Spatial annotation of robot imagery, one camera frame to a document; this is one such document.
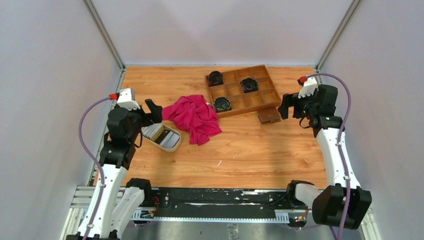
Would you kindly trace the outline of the brown leather card holder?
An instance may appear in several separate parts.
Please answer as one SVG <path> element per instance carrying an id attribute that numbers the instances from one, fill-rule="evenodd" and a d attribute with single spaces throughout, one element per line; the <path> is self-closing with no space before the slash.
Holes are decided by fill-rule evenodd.
<path id="1" fill-rule="evenodd" d="M 281 115 L 276 107 L 262 109 L 256 112 L 261 124 L 274 124 L 281 121 Z"/>

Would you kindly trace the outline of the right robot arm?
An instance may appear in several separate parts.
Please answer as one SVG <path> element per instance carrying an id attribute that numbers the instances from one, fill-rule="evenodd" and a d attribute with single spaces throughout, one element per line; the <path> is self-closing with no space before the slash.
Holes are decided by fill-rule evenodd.
<path id="1" fill-rule="evenodd" d="M 318 225 L 356 230 L 372 203 L 372 195 L 362 189 L 344 152 L 346 134 L 343 119 L 335 115 L 337 97 L 338 89 L 326 84 L 306 96 L 299 92 L 283 95 L 278 112 L 285 120 L 292 107 L 294 118 L 309 121 L 321 149 L 327 179 L 324 190 L 308 181 L 292 180 L 287 185 L 285 201 L 292 209 L 307 206 Z"/>

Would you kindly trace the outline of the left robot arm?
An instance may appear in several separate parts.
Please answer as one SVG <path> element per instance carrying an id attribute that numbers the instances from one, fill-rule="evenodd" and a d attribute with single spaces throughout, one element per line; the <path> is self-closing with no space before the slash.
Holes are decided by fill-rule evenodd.
<path id="1" fill-rule="evenodd" d="M 88 210 L 76 233 L 67 240 L 120 240 L 138 206 L 149 206 L 153 201 L 149 180 L 130 179 L 120 201 L 118 193 L 127 175 L 132 158 L 140 144 L 136 144 L 142 128 L 162 122 L 162 107 L 151 99 L 145 100 L 150 112 L 141 106 L 128 110 L 117 103 L 107 116 L 108 132 L 103 136 L 103 148 L 97 159 L 86 146 L 82 126 L 89 113 L 86 110 L 78 125 L 79 141 L 98 168 L 98 180 Z"/>

